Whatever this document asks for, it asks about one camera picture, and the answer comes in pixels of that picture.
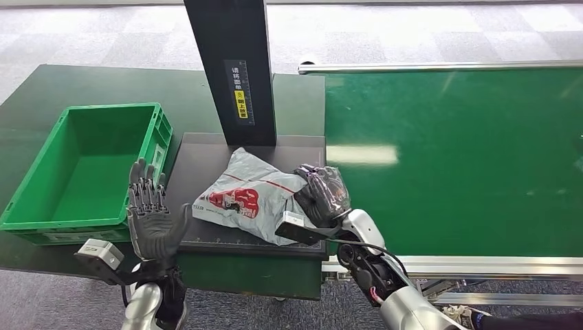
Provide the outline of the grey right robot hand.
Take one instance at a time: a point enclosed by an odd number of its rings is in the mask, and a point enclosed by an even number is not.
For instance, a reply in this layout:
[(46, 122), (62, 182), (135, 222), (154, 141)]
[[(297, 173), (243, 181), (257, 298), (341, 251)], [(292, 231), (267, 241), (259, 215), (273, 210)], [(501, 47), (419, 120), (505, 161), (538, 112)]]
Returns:
[(349, 192), (338, 168), (303, 164), (293, 174), (307, 182), (294, 194), (294, 199), (317, 228), (336, 227), (339, 218), (352, 210)]

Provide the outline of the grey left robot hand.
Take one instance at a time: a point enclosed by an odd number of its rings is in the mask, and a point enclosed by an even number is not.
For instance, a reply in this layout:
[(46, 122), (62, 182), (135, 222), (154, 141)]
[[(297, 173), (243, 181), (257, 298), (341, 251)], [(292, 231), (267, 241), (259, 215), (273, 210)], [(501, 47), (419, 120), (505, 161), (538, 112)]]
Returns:
[(153, 174), (155, 167), (139, 158), (129, 173), (126, 208), (131, 242), (142, 261), (172, 261), (187, 232), (190, 205), (185, 203), (172, 214), (166, 205), (166, 176)]

